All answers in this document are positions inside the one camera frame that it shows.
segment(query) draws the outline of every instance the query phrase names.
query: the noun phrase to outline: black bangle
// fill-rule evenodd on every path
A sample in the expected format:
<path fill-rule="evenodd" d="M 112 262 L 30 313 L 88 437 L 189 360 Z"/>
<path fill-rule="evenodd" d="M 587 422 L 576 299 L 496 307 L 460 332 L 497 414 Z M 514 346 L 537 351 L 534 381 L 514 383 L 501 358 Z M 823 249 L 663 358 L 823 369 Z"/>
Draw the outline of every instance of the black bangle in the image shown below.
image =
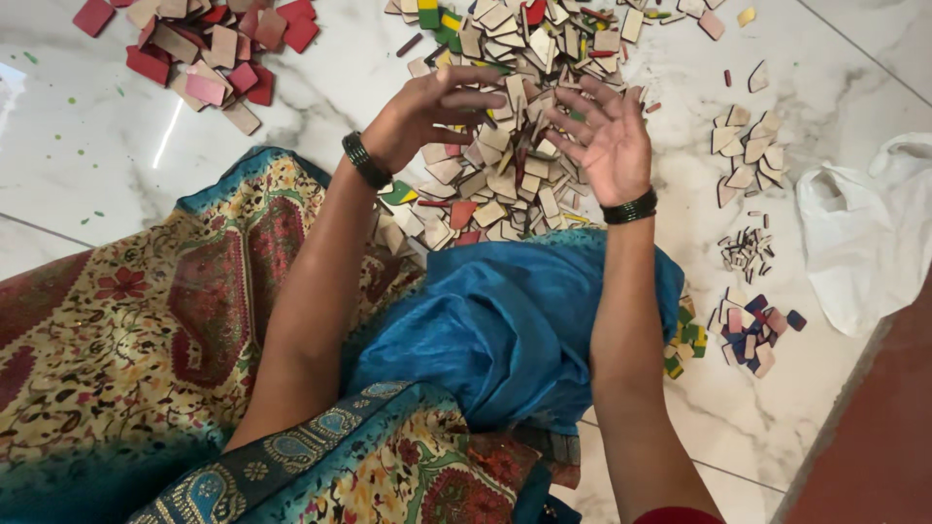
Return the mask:
<path fill-rule="evenodd" d="M 363 141 L 360 139 L 360 133 L 354 131 L 343 137 L 343 150 L 352 165 L 356 166 L 356 171 L 363 176 L 363 180 L 375 189 L 381 189 L 391 183 L 391 174 L 383 172 L 372 161 L 372 157 L 363 147 Z"/>
<path fill-rule="evenodd" d="M 654 216 L 657 214 L 657 193 L 651 187 L 647 193 L 636 200 L 615 207 L 602 207 L 602 214 L 605 216 L 605 223 L 609 225 L 625 224 Z"/>

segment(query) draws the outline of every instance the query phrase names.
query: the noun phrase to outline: saree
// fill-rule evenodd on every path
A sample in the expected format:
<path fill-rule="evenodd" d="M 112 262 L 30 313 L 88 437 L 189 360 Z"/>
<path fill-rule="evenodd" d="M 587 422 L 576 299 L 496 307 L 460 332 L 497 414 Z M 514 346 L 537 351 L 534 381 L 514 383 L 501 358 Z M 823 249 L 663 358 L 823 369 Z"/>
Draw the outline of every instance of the saree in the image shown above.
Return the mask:
<path fill-rule="evenodd" d="M 328 183 L 256 147 L 161 225 L 0 283 L 0 520 L 122 521 L 220 455 Z M 350 329 L 423 276 L 367 245 Z M 578 479 L 575 437 L 520 431 Z"/>

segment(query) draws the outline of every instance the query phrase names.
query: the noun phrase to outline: paisley pattern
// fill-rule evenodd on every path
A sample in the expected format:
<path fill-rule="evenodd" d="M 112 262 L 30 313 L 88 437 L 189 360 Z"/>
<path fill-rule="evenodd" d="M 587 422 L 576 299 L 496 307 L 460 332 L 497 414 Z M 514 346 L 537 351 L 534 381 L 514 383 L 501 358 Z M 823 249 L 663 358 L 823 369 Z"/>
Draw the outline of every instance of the paisley pattern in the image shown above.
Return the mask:
<path fill-rule="evenodd" d="M 512 521 L 539 453 L 469 435 L 452 395 L 430 384 L 370 390 L 184 476 L 130 522 Z M 322 452 L 306 461 L 308 442 Z"/>

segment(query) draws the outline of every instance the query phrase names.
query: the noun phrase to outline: pile of wooden tiles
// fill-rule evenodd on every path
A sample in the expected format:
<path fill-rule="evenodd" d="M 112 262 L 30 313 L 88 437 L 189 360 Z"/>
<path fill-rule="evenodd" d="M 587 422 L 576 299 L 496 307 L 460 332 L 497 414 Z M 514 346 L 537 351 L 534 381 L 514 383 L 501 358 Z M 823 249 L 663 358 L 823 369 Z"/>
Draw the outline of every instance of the pile of wooden tiles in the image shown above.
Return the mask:
<path fill-rule="evenodd" d="M 774 346 L 787 326 L 796 331 L 806 326 L 806 320 L 795 310 L 784 316 L 777 308 L 767 306 L 764 295 L 747 302 L 744 293 L 729 287 L 708 321 L 708 331 L 727 341 L 721 346 L 725 361 L 729 365 L 747 365 L 759 379 L 776 363 Z"/>
<path fill-rule="evenodd" d="M 744 136 L 741 130 L 750 123 L 751 114 L 733 105 L 728 115 L 715 118 L 712 130 L 712 154 L 732 159 L 732 172 L 719 180 L 719 207 L 724 207 L 739 191 L 754 197 L 770 186 L 783 187 L 783 146 L 776 135 L 783 124 L 775 111 L 767 111 Z"/>
<path fill-rule="evenodd" d="M 704 327 L 692 323 L 695 317 L 692 298 L 684 296 L 679 300 L 677 334 L 664 348 L 664 375 L 673 380 L 683 374 L 684 361 L 706 356 L 708 335 Z"/>
<path fill-rule="evenodd" d="M 594 11 L 574 0 L 477 0 L 461 16 L 436 2 L 390 0 L 385 11 L 434 30 L 440 44 L 431 56 L 408 64 L 412 76 L 450 65 L 495 67 L 503 75 L 500 85 L 474 88 L 500 91 L 508 104 L 488 111 L 478 129 L 452 128 L 470 134 L 468 147 L 431 144 L 421 150 L 434 181 L 414 187 L 395 182 L 380 192 L 391 195 L 382 199 L 391 220 L 378 220 L 377 242 L 404 252 L 408 248 L 397 242 L 404 233 L 415 240 L 408 242 L 415 251 L 439 250 L 589 224 L 579 211 L 580 197 L 590 193 L 586 173 L 543 138 L 550 125 L 544 111 L 558 107 L 582 120 L 559 107 L 554 93 L 557 86 L 581 90 L 582 75 L 626 90 L 624 41 L 637 42 L 641 25 L 652 19 L 633 7 L 617 17 L 612 9 Z"/>
<path fill-rule="evenodd" d="M 303 52 L 319 32 L 310 0 L 272 8 L 274 0 L 87 0 L 73 20 L 96 37 L 116 13 L 140 30 L 126 47 L 127 66 L 163 88 L 171 86 L 191 109 L 218 107 L 243 133 L 259 127 L 243 99 L 271 105 L 274 75 L 256 61 L 282 43 Z M 172 75 L 176 62 L 186 64 Z"/>

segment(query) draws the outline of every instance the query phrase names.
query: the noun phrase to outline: white plastic bag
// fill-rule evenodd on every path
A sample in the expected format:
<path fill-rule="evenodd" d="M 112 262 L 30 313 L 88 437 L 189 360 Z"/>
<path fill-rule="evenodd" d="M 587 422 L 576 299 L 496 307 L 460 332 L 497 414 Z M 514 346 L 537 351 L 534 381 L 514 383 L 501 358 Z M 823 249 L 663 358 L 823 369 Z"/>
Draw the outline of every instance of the white plastic bag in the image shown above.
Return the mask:
<path fill-rule="evenodd" d="M 849 337 L 910 305 L 932 261 L 932 133 L 881 146 L 867 173 L 828 162 L 796 185 L 806 273 Z"/>

